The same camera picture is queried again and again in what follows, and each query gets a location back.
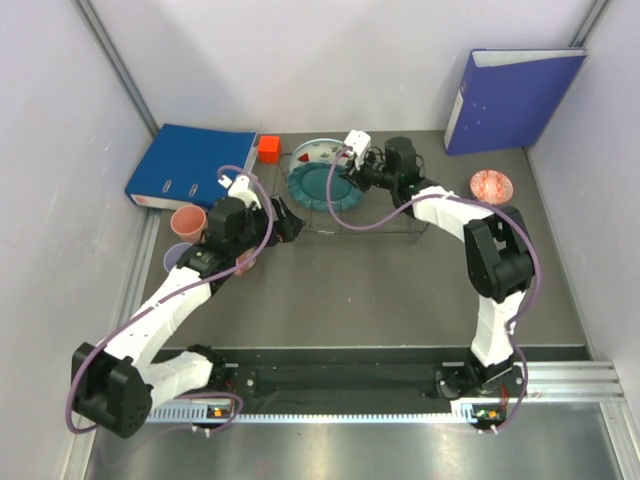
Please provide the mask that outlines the pink plastic cup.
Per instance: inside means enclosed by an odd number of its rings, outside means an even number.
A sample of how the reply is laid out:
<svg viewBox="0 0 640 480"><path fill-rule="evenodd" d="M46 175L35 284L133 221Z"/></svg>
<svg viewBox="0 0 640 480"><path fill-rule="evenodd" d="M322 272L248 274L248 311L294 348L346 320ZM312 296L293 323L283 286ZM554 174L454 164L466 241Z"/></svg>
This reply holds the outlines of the pink plastic cup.
<svg viewBox="0 0 640 480"><path fill-rule="evenodd" d="M187 205L176 210L170 219L172 231L183 241L198 243L207 227L207 212L200 206Z"/></svg>

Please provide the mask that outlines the blue and orange patterned bowl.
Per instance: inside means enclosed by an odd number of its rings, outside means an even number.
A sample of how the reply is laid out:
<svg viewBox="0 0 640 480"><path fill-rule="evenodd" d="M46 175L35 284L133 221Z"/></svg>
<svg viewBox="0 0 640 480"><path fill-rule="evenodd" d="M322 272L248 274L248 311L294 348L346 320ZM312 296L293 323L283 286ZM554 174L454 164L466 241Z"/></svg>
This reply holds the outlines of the blue and orange patterned bowl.
<svg viewBox="0 0 640 480"><path fill-rule="evenodd" d="M476 172L471 177L469 186L477 200L492 205L506 204L514 195L514 186L509 177L493 169Z"/></svg>

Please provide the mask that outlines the teal scalloped plate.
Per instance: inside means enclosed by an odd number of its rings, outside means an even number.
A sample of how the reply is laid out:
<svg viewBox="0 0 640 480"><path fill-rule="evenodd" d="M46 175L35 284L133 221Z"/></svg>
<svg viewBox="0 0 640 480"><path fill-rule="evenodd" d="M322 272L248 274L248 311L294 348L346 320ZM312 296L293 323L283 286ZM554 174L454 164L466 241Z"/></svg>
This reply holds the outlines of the teal scalloped plate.
<svg viewBox="0 0 640 480"><path fill-rule="evenodd" d="M288 176L287 185L291 197L300 205L314 211L329 212L332 204L335 212L355 208L364 194L348 180L340 177L345 168L337 165L331 179L330 197L327 201L326 185L331 165L329 163L306 163L295 168Z"/></svg>

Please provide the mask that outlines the pink patterned mug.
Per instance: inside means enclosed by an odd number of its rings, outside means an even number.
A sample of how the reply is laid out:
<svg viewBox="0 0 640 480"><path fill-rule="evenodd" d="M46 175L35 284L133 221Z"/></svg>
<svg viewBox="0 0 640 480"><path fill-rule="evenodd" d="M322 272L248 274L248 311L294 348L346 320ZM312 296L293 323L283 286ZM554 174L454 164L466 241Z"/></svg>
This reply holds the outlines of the pink patterned mug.
<svg viewBox="0 0 640 480"><path fill-rule="evenodd" d="M256 263L256 248L251 248L236 258L235 276L242 276Z"/></svg>

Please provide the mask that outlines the lilac plastic cup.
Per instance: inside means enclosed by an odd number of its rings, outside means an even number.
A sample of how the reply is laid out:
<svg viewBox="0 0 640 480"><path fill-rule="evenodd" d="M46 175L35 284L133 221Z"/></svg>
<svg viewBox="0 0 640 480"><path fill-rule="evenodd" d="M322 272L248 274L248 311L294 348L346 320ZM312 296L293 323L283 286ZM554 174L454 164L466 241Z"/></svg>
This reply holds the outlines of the lilac plastic cup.
<svg viewBox="0 0 640 480"><path fill-rule="evenodd" d="M190 243L181 242L171 246L163 257L164 270L169 273L177 264L180 257L191 247Z"/></svg>

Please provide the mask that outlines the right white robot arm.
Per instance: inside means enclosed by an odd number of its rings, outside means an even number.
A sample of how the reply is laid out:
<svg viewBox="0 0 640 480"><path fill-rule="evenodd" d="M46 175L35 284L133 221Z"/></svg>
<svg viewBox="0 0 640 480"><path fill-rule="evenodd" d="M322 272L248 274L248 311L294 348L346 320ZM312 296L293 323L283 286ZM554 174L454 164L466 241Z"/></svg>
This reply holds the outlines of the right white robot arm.
<svg viewBox="0 0 640 480"><path fill-rule="evenodd" d="M370 136L352 130L336 157L346 161L342 178L359 191L384 189L396 213L463 243L468 277L479 295L476 332L463 366L437 368L435 384L447 399L492 394L512 370L520 305L539 267L519 211L461 198L427 179L406 137L390 139L384 152L376 154Z"/></svg>

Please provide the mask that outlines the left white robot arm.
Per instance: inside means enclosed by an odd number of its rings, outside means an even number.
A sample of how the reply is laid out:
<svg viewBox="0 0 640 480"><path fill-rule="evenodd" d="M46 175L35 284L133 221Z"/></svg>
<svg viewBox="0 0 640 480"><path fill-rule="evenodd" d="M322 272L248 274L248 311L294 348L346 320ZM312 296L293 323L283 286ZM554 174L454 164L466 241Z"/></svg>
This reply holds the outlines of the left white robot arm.
<svg viewBox="0 0 640 480"><path fill-rule="evenodd" d="M149 413L192 390L216 396L226 387L224 359L194 345L158 363L156 355L178 327L243 264L245 255L294 241L302 219L274 196L268 206L218 200L201 238L181 255L158 290L134 316L98 345L72 356L68 413L77 413L121 438L136 433Z"/></svg>

